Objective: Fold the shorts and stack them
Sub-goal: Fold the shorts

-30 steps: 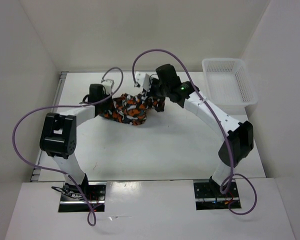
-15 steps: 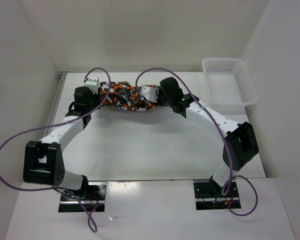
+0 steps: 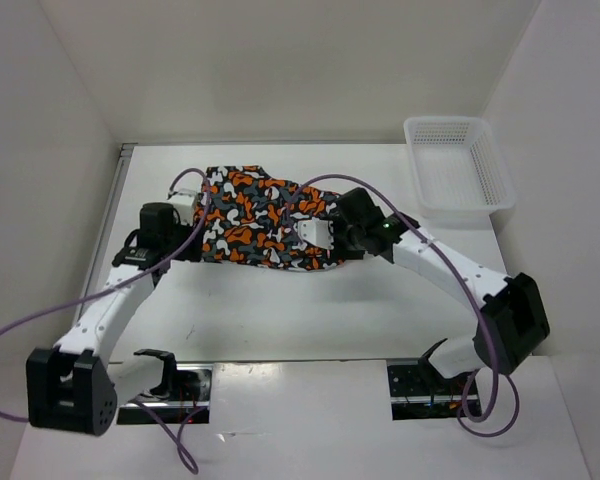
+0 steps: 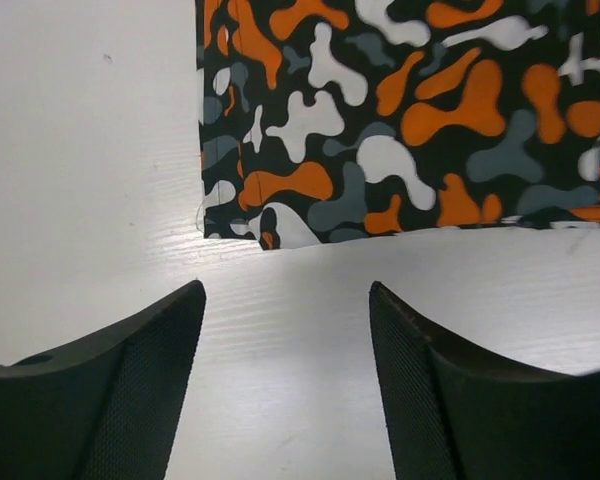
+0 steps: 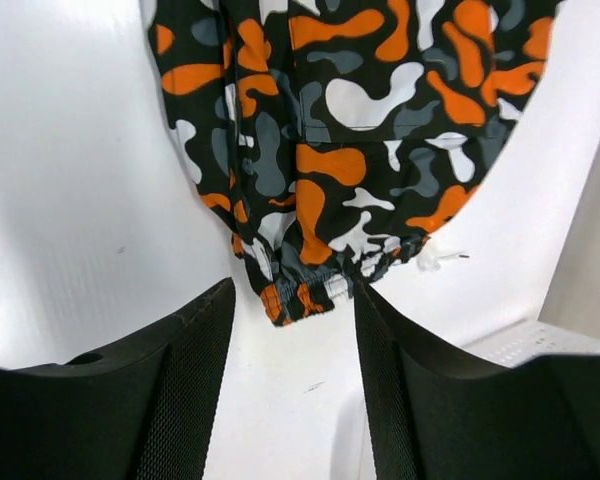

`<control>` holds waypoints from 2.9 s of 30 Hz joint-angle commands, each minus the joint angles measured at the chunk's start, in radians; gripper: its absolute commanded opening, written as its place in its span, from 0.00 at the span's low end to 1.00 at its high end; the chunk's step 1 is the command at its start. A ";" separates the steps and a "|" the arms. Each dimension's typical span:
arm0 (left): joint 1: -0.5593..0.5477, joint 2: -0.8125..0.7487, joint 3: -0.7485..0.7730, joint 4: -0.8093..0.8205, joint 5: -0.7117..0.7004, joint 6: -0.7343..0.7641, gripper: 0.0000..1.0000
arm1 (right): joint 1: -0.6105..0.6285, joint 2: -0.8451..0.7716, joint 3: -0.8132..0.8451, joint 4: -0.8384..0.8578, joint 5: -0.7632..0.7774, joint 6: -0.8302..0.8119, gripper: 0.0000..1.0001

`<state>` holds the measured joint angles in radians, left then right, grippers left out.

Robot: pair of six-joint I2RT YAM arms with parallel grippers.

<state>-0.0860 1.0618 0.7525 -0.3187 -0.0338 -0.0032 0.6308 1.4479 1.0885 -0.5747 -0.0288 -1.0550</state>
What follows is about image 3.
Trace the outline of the orange black camouflage shorts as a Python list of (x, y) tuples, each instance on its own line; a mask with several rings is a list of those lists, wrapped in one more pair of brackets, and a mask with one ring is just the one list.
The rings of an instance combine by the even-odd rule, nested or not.
[(194, 241), (198, 261), (318, 271), (364, 257), (340, 245), (327, 250), (298, 240), (285, 223), (286, 203), (298, 183), (275, 179), (260, 166), (212, 166), (206, 177), (210, 186), (199, 196), (194, 215), (198, 220), (211, 202)]

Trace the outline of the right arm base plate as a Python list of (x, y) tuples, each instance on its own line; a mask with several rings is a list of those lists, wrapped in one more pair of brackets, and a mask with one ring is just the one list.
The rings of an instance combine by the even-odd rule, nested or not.
[(468, 373), (429, 383), (416, 359), (388, 362), (386, 368), (394, 421), (466, 416), (461, 411), (461, 399)]

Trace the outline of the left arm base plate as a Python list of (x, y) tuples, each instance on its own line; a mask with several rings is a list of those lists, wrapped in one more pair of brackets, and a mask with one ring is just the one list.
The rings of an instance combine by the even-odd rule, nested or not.
[(140, 393), (137, 399), (146, 407), (142, 409), (127, 403), (118, 410), (119, 425), (149, 425), (156, 421), (153, 412), (167, 425), (208, 424), (213, 378), (212, 364), (179, 363), (174, 386), (169, 393), (153, 395), (150, 390)]

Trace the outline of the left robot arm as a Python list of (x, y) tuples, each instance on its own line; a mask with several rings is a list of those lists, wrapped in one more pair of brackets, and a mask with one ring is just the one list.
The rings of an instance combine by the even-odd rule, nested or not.
[(110, 362), (122, 333), (152, 295), (173, 261), (194, 258), (204, 221), (199, 197), (174, 193), (142, 206), (139, 226), (114, 256), (102, 291), (53, 347), (36, 348), (26, 361), (28, 420), (36, 428), (103, 435), (119, 407), (147, 393), (165, 400), (180, 385), (173, 353), (140, 349)]

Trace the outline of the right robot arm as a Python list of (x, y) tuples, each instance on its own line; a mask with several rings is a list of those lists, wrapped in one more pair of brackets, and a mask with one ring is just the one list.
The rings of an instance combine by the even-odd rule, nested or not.
[(418, 360), (420, 385), (430, 393), (486, 367), (509, 375), (550, 333), (532, 277), (491, 270), (441, 243), (414, 219), (384, 215), (361, 187), (336, 200), (335, 232), (354, 249), (417, 273), (478, 319), (475, 334), (443, 339)]

